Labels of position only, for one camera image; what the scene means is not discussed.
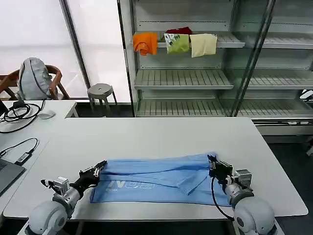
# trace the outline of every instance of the blue cloth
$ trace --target blue cloth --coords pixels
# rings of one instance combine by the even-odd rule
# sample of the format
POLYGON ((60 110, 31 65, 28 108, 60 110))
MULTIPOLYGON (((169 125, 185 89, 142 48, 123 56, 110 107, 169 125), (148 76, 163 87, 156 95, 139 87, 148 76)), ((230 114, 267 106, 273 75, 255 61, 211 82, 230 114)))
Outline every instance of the blue cloth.
MULTIPOLYGON (((162 202, 213 205, 207 155, 156 160, 114 160, 100 173, 91 203, 162 202)), ((214 182, 220 206, 228 206, 222 187, 214 182)))

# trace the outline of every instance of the gray backpack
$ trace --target gray backpack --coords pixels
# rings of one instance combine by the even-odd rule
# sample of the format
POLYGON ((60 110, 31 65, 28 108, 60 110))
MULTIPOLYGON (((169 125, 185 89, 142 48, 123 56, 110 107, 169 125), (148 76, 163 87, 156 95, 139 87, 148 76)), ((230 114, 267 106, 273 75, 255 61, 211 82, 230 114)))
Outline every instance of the gray backpack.
POLYGON ((49 91, 52 76, 38 58, 24 60, 18 79, 18 96, 22 100, 52 99, 49 91))

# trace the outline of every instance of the beige cloth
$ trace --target beige cloth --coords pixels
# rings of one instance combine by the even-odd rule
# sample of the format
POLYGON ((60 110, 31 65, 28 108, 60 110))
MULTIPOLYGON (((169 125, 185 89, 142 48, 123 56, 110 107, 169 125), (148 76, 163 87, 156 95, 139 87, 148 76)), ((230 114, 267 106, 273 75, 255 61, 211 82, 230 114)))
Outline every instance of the beige cloth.
POLYGON ((191 57, 199 57, 204 55, 215 55, 217 36, 215 34, 195 34, 190 35, 191 39, 191 57))

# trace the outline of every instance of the dark floor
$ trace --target dark floor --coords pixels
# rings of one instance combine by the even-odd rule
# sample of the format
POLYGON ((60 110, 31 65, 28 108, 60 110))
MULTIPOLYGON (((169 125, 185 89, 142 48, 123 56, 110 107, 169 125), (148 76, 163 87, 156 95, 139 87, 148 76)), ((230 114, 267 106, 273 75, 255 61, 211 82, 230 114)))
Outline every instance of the dark floor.
MULTIPOLYGON (((112 112, 106 113, 104 107, 96 106, 95 112, 91 112, 89 103, 79 103, 77 111, 79 117, 132 117, 130 106, 120 105, 111 107, 112 112)), ((309 209, 306 216, 279 217, 277 221, 281 225, 285 235, 312 235, 313 234, 313 187, 311 170, 313 169, 313 158, 305 155, 306 148, 302 144, 270 144, 274 155, 289 176, 290 180, 298 190, 303 201, 309 209)), ((26 221, 7 219, 0 228, 0 235, 16 235, 26 221)), ((65 231, 74 235, 78 222, 68 222, 65 231)), ((234 235, 228 229, 229 222, 221 221, 198 221, 198 222, 87 222, 82 234, 180 234, 180 235, 234 235)))

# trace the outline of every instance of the green cloth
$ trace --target green cloth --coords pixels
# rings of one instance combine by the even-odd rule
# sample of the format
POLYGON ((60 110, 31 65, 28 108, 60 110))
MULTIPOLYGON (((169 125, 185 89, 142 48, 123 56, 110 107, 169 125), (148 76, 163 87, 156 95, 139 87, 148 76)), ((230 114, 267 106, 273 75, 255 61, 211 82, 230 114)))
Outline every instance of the green cloth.
POLYGON ((178 54, 189 51, 188 34, 164 34, 168 54, 178 54))

